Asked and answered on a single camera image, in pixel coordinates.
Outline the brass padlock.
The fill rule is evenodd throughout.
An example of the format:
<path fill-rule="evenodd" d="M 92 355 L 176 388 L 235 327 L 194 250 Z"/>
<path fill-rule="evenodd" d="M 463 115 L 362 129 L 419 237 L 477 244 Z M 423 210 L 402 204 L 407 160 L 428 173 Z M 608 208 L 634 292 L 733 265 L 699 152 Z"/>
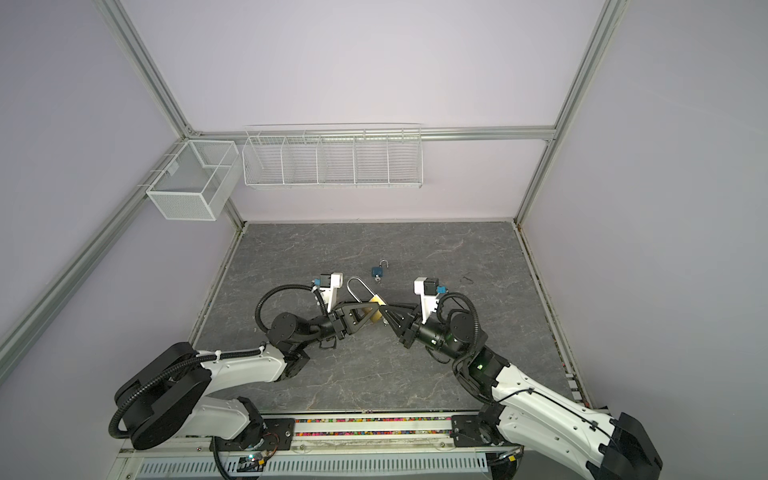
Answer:
<path fill-rule="evenodd" d="M 375 307 L 366 307 L 365 311 L 370 313 L 370 321 L 377 323 L 382 320 L 382 314 L 379 307 L 385 305 L 384 299 L 375 293 L 360 277 L 353 276 L 346 281 L 347 292 L 351 297 L 360 303 L 374 303 Z"/>

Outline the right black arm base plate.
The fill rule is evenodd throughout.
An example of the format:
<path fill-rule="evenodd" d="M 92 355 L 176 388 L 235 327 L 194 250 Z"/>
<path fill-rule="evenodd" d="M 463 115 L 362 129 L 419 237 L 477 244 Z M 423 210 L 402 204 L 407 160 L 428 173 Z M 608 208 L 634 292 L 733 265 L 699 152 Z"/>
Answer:
<path fill-rule="evenodd" d="M 512 447 L 521 443 L 505 439 L 496 425 L 475 415 L 452 415 L 450 436 L 456 447 Z"/>

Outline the blue padlock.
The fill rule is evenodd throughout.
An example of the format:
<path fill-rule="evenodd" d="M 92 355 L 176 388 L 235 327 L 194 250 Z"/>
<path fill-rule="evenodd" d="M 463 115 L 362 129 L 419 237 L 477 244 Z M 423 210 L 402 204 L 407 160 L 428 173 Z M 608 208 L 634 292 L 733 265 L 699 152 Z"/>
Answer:
<path fill-rule="evenodd" d="M 372 278 L 375 280 L 375 277 L 378 276 L 383 279 L 384 272 L 388 268 L 389 268 L 389 262 L 386 259 L 382 259 L 377 265 L 371 268 Z"/>

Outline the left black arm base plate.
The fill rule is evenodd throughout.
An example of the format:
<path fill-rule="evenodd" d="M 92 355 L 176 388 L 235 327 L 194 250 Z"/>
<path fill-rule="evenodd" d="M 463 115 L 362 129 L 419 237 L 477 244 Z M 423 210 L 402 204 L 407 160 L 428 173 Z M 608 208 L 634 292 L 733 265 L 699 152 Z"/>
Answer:
<path fill-rule="evenodd" d="M 221 438 L 212 440 L 209 449 L 213 450 L 213 445 L 216 445 L 220 452 L 289 450 L 294 438 L 295 426 L 295 418 L 268 418 L 259 427 L 247 427 L 244 433 L 232 440 Z"/>

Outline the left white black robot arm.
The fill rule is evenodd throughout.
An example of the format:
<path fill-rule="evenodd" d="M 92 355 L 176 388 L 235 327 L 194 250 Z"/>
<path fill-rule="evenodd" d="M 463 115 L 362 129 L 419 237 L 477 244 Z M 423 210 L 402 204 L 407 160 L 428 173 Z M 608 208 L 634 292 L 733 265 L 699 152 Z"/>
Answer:
<path fill-rule="evenodd" d="M 343 302 L 310 320 L 283 312 L 266 341 L 250 350 L 198 351 L 176 343 L 116 392 L 108 433 L 136 450 L 188 436 L 230 442 L 240 450 L 258 447 L 268 431 L 256 405 L 246 397 L 220 399 L 217 392 L 294 377 L 309 361 L 307 346 L 356 333 L 379 308 L 375 302 Z"/>

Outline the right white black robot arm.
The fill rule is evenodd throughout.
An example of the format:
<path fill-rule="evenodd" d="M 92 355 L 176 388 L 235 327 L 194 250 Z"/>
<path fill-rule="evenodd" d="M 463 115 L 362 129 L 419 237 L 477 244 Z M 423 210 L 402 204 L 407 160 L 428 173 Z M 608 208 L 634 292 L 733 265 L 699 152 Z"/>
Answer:
<path fill-rule="evenodd" d="M 476 309 L 423 319 L 418 309 L 385 305 L 382 316 L 409 347 L 448 358 L 462 387 L 483 404 L 476 440 L 530 448 L 584 479 L 657 479 L 663 461 L 642 423 L 592 410 L 533 380 L 487 347 Z"/>

